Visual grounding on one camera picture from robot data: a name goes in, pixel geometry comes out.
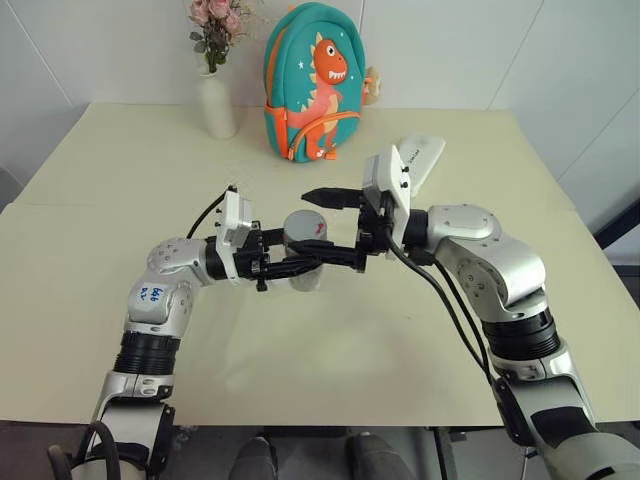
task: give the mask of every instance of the handwritten label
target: handwritten label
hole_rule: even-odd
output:
[[[152,310],[156,304],[161,302],[166,290],[167,285],[143,283],[136,296],[136,308],[143,311]]]

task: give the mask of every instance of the metal cup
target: metal cup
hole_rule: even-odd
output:
[[[326,240],[327,222],[324,217],[313,210],[297,210],[289,215],[284,221],[283,243],[287,256],[296,253],[287,247],[289,242],[299,242],[302,240]],[[292,277],[289,283],[293,288],[301,292],[311,292],[318,288],[322,276],[323,266]]]

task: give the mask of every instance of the flower vase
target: flower vase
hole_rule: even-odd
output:
[[[238,128],[229,89],[215,73],[201,74],[198,96],[207,130],[213,138],[233,137]]]

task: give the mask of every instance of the green leaf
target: green leaf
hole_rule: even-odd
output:
[[[196,42],[196,44],[193,46],[193,51],[196,53],[204,53],[206,49],[207,49],[207,44],[204,43],[204,41],[202,40]]]

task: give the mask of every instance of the teal backpack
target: teal backpack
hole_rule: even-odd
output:
[[[269,142],[296,162],[335,159],[358,127],[365,56],[358,29],[340,10],[305,3],[276,26],[264,55]]]

